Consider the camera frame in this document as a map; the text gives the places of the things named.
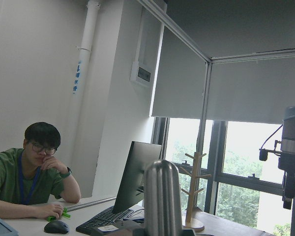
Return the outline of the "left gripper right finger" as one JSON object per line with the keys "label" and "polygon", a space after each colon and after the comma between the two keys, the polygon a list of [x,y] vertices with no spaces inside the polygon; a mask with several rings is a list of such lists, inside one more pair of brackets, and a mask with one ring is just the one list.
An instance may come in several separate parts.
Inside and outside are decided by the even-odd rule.
{"label": "left gripper right finger", "polygon": [[183,229],[182,236],[195,236],[196,233],[193,229]]}

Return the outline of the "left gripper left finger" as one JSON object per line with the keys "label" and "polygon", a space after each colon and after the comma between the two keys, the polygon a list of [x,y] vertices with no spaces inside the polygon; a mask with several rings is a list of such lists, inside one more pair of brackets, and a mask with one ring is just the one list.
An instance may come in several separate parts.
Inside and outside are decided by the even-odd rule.
{"label": "left gripper left finger", "polygon": [[132,231],[133,236],[145,236],[145,230],[140,228],[140,229],[134,229]]}

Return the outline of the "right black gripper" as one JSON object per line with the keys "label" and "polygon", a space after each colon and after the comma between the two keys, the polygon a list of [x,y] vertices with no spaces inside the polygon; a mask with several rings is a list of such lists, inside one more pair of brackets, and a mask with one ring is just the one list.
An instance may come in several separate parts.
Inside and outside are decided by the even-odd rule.
{"label": "right black gripper", "polygon": [[262,144],[259,154],[259,160],[266,161],[268,153],[271,152],[277,156],[278,159],[278,168],[285,172],[283,176],[283,208],[291,209],[292,208],[292,198],[295,196],[295,140],[281,140],[277,143],[281,144],[281,150],[277,151],[276,149],[269,150],[263,148],[267,140]]}

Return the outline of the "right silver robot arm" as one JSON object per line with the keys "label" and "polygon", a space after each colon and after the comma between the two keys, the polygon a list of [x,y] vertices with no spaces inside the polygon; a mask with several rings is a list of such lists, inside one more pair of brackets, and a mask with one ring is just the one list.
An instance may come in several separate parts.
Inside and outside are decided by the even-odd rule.
{"label": "right silver robot arm", "polygon": [[285,109],[283,124],[280,127],[282,128],[280,150],[269,150],[261,147],[259,160],[266,161],[269,152],[279,156],[278,168],[284,171],[282,182],[283,208],[291,209],[295,197],[295,106]]}

